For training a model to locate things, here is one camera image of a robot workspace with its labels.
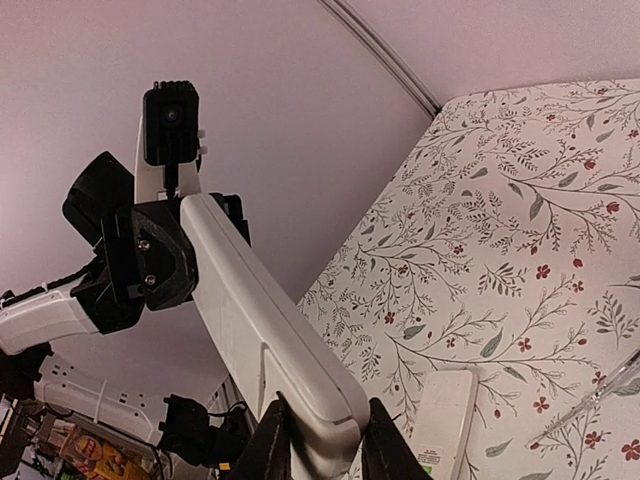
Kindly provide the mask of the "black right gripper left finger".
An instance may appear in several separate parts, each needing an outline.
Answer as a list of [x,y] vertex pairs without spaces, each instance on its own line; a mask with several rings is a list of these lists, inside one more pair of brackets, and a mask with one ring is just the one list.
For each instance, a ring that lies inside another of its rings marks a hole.
[[291,479],[289,406],[281,392],[273,400],[229,478],[237,480]]

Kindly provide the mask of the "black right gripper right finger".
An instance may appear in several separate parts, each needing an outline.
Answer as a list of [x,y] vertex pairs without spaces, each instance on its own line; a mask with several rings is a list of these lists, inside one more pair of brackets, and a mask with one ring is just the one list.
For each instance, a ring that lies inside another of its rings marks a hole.
[[365,480],[432,480],[419,464],[378,398],[369,400],[370,422],[364,433],[361,462]]

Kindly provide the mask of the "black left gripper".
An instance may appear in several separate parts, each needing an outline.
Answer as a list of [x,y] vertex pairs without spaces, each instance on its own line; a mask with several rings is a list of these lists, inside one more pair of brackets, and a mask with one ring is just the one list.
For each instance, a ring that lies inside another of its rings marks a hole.
[[134,326],[142,311],[177,307],[198,283],[194,247],[180,223],[180,202],[131,203],[100,219],[94,320],[102,333]]

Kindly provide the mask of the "white remote control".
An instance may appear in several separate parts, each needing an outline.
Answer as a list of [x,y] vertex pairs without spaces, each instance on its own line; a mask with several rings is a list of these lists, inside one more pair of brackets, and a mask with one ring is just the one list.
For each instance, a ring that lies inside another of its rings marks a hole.
[[195,306],[251,414],[283,398],[293,478],[342,478],[370,419],[364,389],[212,196],[185,197],[180,220],[196,256]]

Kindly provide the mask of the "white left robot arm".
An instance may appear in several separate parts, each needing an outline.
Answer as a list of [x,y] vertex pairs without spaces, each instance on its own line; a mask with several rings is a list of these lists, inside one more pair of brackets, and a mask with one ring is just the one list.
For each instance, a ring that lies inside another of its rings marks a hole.
[[250,435],[245,403],[231,406],[215,425],[195,400],[120,391],[51,348],[64,337],[129,329],[145,310],[194,300],[205,271],[183,223],[186,201],[198,192],[196,154],[160,162],[140,157],[133,171],[109,153],[89,164],[63,213],[92,245],[93,259],[57,281],[2,295],[1,387],[7,395],[82,416],[194,466],[241,457]]

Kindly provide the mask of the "clear plastic screwdriver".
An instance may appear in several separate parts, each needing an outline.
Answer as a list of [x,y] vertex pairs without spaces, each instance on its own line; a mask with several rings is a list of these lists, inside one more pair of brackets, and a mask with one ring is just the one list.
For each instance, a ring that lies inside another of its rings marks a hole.
[[585,412],[588,412],[602,403],[608,396],[616,394],[624,387],[631,384],[639,375],[639,350],[636,350],[628,358],[626,358],[614,371],[608,374],[604,381],[599,383],[591,392],[586,394],[581,401],[575,405],[566,414],[553,421],[541,433],[531,439],[526,444],[530,449],[535,443],[541,442],[543,439],[555,434],[566,425],[570,424],[575,418]]

